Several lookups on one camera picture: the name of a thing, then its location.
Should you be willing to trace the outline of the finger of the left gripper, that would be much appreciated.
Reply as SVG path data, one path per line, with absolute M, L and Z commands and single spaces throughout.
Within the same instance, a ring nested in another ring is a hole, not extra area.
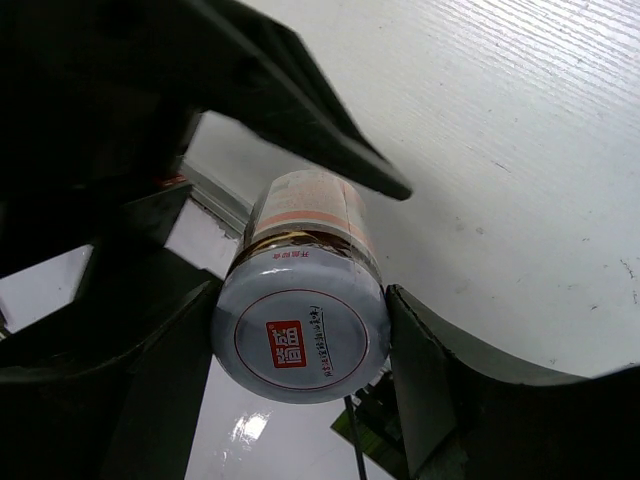
M 362 134 L 295 31 L 239 1 L 202 1 L 199 16 L 229 64 L 210 110 L 387 197 L 411 197 L 409 180 Z

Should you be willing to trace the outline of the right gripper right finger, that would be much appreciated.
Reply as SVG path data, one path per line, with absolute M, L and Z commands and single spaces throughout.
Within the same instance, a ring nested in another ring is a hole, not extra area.
M 406 289 L 386 292 L 414 479 L 635 479 L 639 369 L 594 378 L 506 353 Z

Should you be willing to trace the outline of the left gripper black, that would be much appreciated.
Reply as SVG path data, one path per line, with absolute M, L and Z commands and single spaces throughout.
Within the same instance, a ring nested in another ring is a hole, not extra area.
M 179 174 L 195 111 L 171 98 L 49 65 L 78 21 L 106 39 L 138 26 L 129 1 L 1 5 L 1 273 L 83 245 L 92 277 L 166 242 L 190 187 Z

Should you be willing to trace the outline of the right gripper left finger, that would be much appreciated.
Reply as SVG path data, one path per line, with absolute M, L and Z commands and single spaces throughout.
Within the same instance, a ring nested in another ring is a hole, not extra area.
M 181 479 L 219 282 L 99 292 L 1 344 L 5 479 Z

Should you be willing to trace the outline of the white lid small jar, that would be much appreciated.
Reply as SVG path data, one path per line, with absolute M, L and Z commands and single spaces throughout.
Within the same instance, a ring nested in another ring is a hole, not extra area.
M 351 184 L 317 169 L 285 174 L 260 196 L 211 323 L 215 357 L 239 385 L 316 404 L 381 369 L 391 321 L 364 210 Z

